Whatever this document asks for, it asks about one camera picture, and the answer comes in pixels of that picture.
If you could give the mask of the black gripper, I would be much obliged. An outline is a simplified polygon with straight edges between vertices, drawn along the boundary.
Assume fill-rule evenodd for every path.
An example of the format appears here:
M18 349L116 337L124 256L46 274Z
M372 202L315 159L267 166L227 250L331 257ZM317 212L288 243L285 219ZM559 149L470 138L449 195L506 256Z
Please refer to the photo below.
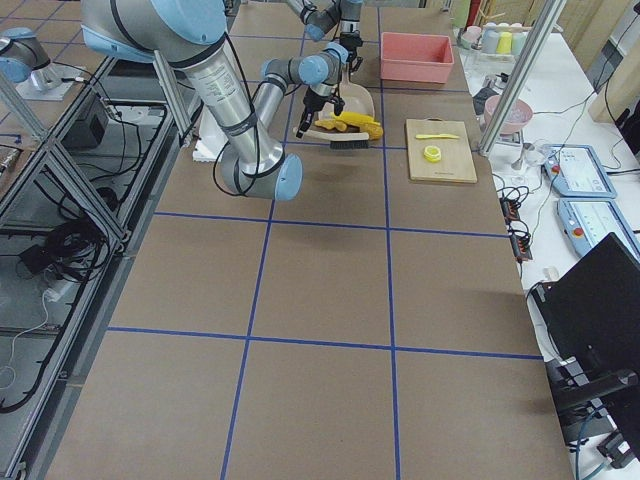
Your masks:
M363 41L359 32L341 32L339 35L339 44L347 51L347 60L349 63L349 73L357 72L362 65L363 58L358 55L358 49L363 45Z
M325 84L312 85L307 88L303 99L304 111L301 115L296 137L302 138L313 123L314 114L320 112L326 104L333 106L333 113L340 115L345 102L340 96L340 89Z

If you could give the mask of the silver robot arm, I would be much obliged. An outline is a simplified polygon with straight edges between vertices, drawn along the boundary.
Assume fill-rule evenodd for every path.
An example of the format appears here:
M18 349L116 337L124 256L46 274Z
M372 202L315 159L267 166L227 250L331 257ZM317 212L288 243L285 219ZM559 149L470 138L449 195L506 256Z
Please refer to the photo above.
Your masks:
M84 1L81 13L89 48L137 63L163 56L186 75L228 140L220 160L224 193L276 201L298 194L302 161L270 136L268 126L290 85L307 88L298 136L325 104L341 111L335 89L349 56L342 45L330 42L314 55L266 62L251 94L236 53L224 50L231 40L221 1Z
M360 35L362 1L332 1L324 10L319 10L312 1L291 0L286 4L305 26L306 34L315 42L322 40L334 27L339 30L339 44L347 50L348 73L356 72L363 58L358 49L363 46Z

